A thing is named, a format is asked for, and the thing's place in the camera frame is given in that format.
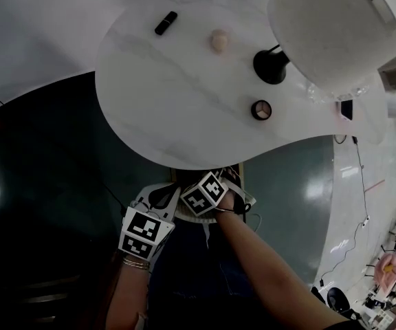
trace white table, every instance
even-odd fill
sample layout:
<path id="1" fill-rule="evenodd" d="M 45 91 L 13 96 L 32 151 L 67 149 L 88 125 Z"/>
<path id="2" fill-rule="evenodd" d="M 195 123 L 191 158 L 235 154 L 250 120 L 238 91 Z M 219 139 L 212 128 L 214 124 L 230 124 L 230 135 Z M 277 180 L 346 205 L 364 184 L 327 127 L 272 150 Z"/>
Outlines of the white table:
<path id="1" fill-rule="evenodd" d="M 319 135 L 384 138 L 387 106 L 382 82 L 354 101 L 354 120 L 335 104 L 307 98 L 307 80 L 289 64 L 280 85 L 264 83 L 254 55 L 277 44 L 267 18 L 269 0 L 141 0 L 105 36 L 98 53 L 100 107 L 117 136 L 146 159 L 180 169 L 243 162 L 291 142 Z M 178 18 L 154 33 L 170 12 Z M 227 30 L 227 50 L 209 46 L 214 29 Z M 251 105 L 273 110 L 260 122 Z"/>

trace hand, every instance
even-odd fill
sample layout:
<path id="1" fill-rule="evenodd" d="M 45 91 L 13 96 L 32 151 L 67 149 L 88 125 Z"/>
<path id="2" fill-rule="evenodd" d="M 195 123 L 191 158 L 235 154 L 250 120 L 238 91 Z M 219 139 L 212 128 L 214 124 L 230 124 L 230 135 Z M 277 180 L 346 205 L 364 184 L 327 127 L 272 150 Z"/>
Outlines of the hand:
<path id="1" fill-rule="evenodd" d="M 231 175 L 233 178 L 236 178 L 235 174 L 232 172 L 231 168 L 227 168 L 227 173 Z M 234 210 L 234 196 L 236 193 L 233 190 L 228 190 L 228 192 L 224 195 L 223 199 L 219 202 L 218 208 Z"/>

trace black usb drive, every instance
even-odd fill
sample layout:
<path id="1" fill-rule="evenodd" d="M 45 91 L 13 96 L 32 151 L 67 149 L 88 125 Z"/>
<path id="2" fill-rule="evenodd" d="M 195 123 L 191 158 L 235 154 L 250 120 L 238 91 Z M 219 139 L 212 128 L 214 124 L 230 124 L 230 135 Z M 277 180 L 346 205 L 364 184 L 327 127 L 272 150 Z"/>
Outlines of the black usb drive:
<path id="1" fill-rule="evenodd" d="M 171 25 L 173 21 L 177 18 L 178 13 L 170 11 L 166 17 L 164 17 L 164 20 L 161 21 L 161 23 L 155 28 L 155 33 L 157 33 L 159 36 L 163 35 L 164 31 L 168 29 L 168 27 Z"/>

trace white lampshade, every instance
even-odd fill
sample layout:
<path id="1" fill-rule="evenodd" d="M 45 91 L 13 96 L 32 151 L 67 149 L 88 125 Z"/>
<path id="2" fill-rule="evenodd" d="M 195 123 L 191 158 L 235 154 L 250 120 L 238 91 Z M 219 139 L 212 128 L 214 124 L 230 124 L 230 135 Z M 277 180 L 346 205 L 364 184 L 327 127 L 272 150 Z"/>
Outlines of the white lampshade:
<path id="1" fill-rule="evenodd" d="M 270 0 L 268 16 L 290 61 L 324 91 L 347 91 L 396 57 L 385 0 Z"/>

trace white wall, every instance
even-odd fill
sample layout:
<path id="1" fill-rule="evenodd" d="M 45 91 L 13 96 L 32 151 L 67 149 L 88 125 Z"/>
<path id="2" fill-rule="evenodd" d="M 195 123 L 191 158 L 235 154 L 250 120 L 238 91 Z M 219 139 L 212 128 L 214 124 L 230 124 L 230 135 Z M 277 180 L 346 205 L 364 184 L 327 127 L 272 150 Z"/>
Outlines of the white wall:
<path id="1" fill-rule="evenodd" d="M 0 99 L 94 69 L 98 46 L 135 0 L 0 0 Z M 387 0 L 396 15 L 396 0 Z"/>

